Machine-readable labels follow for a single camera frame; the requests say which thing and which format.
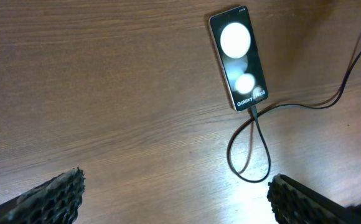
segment black smartphone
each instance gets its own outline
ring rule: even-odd
[[[245,6],[214,15],[212,37],[233,108],[243,111],[268,97],[258,48]]]

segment phone display graphic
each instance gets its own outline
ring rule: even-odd
[[[210,29],[236,111],[268,97],[258,48],[245,6],[210,18]]]

